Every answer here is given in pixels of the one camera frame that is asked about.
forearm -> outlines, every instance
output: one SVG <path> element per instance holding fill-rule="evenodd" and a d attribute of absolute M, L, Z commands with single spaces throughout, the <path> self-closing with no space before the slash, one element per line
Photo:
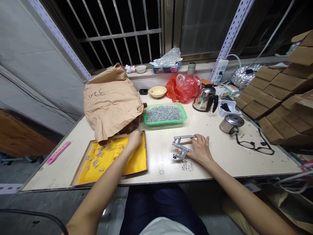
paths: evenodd
<path fill-rule="evenodd" d="M 296 235 L 281 217 L 239 181 L 225 172 L 216 162 L 206 162 L 203 166 L 221 185 L 246 220 L 260 235 Z"/>
<path fill-rule="evenodd" d="M 132 152 L 133 150 L 130 147 L 128 148 L 126 146 L 124 148 L 121 154 L 91 188 L 69 221 L 68 226 L 81 223 L 87 219 L 91 220 L 95 225 L 98 225 L 101 215 L 121 179 L 122 173 Z"/>

small figurine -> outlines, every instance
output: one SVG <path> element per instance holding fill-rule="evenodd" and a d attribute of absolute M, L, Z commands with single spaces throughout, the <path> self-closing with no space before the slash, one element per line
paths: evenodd
<path fill-rule="evenodd" d="M 135 66 L 126 65 L 125 66 L 126 73 L 136 72 Z"/>
<path fill-rule="evenodd" d="M 126 65 L 125 69 L 126 69 L 126 73 L 131 73 L 131 66 L 130 65 Z"/>

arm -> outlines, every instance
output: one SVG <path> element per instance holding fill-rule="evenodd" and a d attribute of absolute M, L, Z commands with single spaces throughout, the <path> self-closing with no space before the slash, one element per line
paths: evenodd
<path fill-rule="evenodd" d="M 199 134 L 195 136 L 197 140 L 191 139 L 194 150 L 187 155 L 199 162 L 216 179 L 260 235 L 296 235 L 281 217 L 213 160 L 209 150 L 209 137 L 205 139 Z"/>
<path fill-rule="evenodd" d="M 99 220 L 107 207 L 120 179 L 130 155 L 142 141 L 142 132 L 135 130 L 128 143 L 115 161 L 91 188 L 73 217 L 67 224 L 69 234 L 96 234 Z"/>

blue jeans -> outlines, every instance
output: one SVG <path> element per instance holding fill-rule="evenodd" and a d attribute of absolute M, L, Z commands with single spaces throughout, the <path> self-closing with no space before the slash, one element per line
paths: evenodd
<path fill-rule="evenodd" d="M 195 235 L 208 235 L 178 184 L 130 186 L 120 235 L 138 235 L 157 217 L 181 223 Z"/>

metal hand press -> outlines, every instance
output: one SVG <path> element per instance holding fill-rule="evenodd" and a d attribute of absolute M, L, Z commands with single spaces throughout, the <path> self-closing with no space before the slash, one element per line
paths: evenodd
<path fill-rule="evenodd" d="M 176 151 L 178 151 L 178 149 L 181 149 L 181 151 L 182 151 L 181 155 L 173 154 L 174 159 L 179 158 L 182 160 L 185 158 L 185 156 L 188 152 L 191 152 L 191 149 L 180 145 L 181 139 L 186 139 L 186 138 L 196 138 L 196 137 L 194 135 L 174 136 L 174 141 L 173 141 L 172 145 L 174 145 L 176 147 Z"/>

